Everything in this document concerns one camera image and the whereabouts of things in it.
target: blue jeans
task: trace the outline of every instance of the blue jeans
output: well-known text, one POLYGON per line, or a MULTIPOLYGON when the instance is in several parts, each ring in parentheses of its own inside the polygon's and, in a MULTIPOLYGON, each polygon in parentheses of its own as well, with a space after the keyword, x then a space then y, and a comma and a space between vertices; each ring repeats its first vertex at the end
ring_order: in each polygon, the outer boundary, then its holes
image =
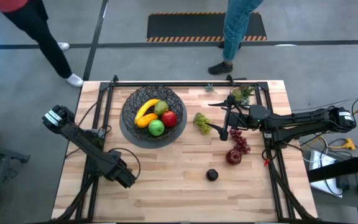
POLYGON ((232 62, 244 39, 248 28, 249 16, 263 0, 229 0, 224 18, 223 59, 232 62))

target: concrete floor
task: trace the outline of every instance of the concrete floor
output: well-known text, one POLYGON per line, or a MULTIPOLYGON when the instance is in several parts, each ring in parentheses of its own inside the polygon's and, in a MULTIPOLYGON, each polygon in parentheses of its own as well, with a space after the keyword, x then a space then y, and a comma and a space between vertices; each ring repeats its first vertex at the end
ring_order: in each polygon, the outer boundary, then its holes
MULTIPOLYGON (((102 0, 44 0, 57 40, 90 44, 102 0)), ((99 43, 145 42, 151 12, 225 11, 222 0, 109 0, 99 43)), ((268 40, 358 40, 358 0, 265 0, 262 13, 268 40)), ((0 14, 0 44, 35 44, 0 14)), ((84 74, 89 49, 65 53, 75 73, 84 74)), ((98 49, 90 80, 210 80, 208 66, 221 61, 216 47, 98 49)), ((358 45, 243 47, 234 78, 284 80, 293 109, 356 96, 358 45)), ((48 131, 41 117, 54 105, 75 110, 79 89, 68 86, 37 49, 0 50, 0 145, 31 154, 13 163, 19 175, 0 194, 0 223, 48 220, 52 212, 67 141, 48 131)), ((345 104, 350 109, 351 103, 345 104)), ((357 128, 328 139, 353 138, 357 128)), ((318 202, 319 217, 358 222, 357 210, 318 202)))

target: black pants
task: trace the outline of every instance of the black pants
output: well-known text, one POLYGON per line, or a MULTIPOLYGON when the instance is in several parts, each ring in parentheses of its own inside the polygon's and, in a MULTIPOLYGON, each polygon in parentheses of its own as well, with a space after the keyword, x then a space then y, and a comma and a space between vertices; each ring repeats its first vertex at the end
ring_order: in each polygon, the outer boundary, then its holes
POLYGON ((5 12, 4 15, 38 43, 42 53, 62 78, 72 74, 65 55, 49 31, 48 14, 42 0, 29 0, 22 8, 5 12))

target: black shoe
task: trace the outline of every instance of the black shoe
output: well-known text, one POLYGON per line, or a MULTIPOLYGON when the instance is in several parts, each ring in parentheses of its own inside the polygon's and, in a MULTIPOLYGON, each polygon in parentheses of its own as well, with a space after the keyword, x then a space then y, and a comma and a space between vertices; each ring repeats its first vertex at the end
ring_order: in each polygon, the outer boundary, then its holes
POLYGON ((220 41, 219 43, 218 43, 218 47, 219 48, 224 48, 224 41, 220 41))
POLYGON ((208 68, 208 72, 211 75, 219 75, 222 73, 229 73, 231 71, 233 71, 233 65, 228 67, 224 62, 208 68))

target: wooden table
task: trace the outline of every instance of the wooden table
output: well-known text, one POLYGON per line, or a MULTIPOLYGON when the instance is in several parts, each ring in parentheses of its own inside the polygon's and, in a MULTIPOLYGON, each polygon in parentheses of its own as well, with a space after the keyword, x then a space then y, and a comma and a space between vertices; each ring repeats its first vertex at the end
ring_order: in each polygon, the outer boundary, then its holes
MULTIPOLYGON (((85 82, 81 92, 76 123, 96 101, 100 82, 85 82)), ((268 81, 274 113, 291 113, 283 81, 268 81)), ((192 123, 197 112, 205 114, 214 124, 222 125, 225 111, 210 107, 227 98, 230 87, 215 87, 207 93, 203 87, 173 87, 187 109, 187 125, 181 136, 159 149, 142 149, 129 143, 119 129, 119 115, 134 87, 114 87, 105 151, 124 147, 141 161, 142 173, 136 183, 124 189, 116 182, 100 178, 94 211, 94 222, 268 222, 277 221, 269 170, 264 167, 262 134, 246 131, 243 136, 251 146, 237 166, 225 161, 225 154, 234 146, 233 140, 220 141, 212 131, 202 135, 192 123), (219 179, 206 179, 208 169, 216 169, 219 179)), ((255 97, 250 99, 255 104, 255 97)), ((82 128, 91 128, 94 111, 82 128)), ((68 152, 77 149, 69 144, 68 152)), ((284 149, 283 157, 291 191, 313 216, 317 217, 305 166, 300 151, 284 149)), ((77 151, 65 160, 52 218, 61 215, 78 193, 86 155, 77 151)), ((127 152, 122 158, 137 172, 137 163, 127 152)), ((280 192, 282 208, 287 217, 285 197, 280 192)))

